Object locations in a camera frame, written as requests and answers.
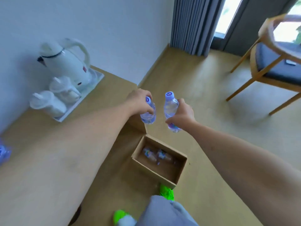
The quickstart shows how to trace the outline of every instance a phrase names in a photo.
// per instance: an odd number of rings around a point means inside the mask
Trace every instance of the hand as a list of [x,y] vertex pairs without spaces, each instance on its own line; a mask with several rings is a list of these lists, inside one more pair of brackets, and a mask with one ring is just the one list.
[[168,118],[165,123],[173,123],[175,126],[184,129],[188,124],[195,121],[194,112],[190,105],[186,104],[184,99],[178,99],[179,107],[173,117]]
[[146,96],[152,99],[151,93],[143,89],[133,90],[128,94],[125,104],[128,106],[131,115],[144,114],[146,112],[153,114],[153,108],[150,107],[145,101]]

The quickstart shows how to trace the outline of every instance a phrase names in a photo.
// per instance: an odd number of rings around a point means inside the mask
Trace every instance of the chair seat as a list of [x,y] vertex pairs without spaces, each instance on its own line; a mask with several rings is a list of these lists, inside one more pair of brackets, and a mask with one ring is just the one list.
[[[301,46],[298,44],[289,42],[278,43],[287,49],[301,53]],[[263,43],[258,43],[256,47],[256,64],[258,71],[261,71],[279,56],[280,55],[269,49]],[[282,60],[267,72],[264,77],[301,86],[301,65],[296,64],[295,66],[292,66],[286,64],[285,60]]]

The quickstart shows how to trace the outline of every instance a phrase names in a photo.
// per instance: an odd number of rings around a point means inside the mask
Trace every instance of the floor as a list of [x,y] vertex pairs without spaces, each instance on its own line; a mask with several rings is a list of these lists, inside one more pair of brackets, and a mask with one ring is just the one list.
[[[199,225],[261,225],[248,207],[217,173],[196,141],[184,131],[172,133],[164,123],[164,93],[184,98],[196,120],[265,148],[301,169],[301,100],[269,117],[268,113],[295,95],[294,92],[253,83],[229,102],[225,99],[250,78],[248,62],[234,73],[229,70],[239,57],[211,50],[209,56],[191,56],[169,48],[142,85],[152,92],[157,118],[148,133],[188,155],[189,164],[174,189],[180,202]],[[139,133],[125,127],[120,139],[130,133],[133,142],[119,146],[117,139],[100,167],[82,206],[77,225],[112,225],[114,210],[124,209],[138,218],[157,194],[158,183],[130,164],[132,146]]]

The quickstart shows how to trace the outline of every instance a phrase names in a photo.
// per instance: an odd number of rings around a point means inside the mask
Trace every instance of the gray pants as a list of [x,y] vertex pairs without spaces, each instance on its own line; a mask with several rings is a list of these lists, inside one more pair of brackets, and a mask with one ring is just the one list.
[[145,211],[136,221],[132,216],[120,219],[118,226],[197,226],[198,224],[176,201],[152,196]]

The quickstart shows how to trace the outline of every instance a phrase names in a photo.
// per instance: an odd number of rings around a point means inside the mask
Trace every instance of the green shoe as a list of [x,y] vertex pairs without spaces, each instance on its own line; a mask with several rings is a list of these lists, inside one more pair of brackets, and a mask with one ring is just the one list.
[[167,200],[171,200],[171,201],[175,200],[173,195],[173,190],[162,184],[160,185],[160,196],[165,197]]
[[117,210],[115,211],[114,215],[113,215],[113,223],[114,225],[118,224],[118,221],[122,218],[124,218],[125,216],[129,215],[128,213],[126,213],[123,210]]

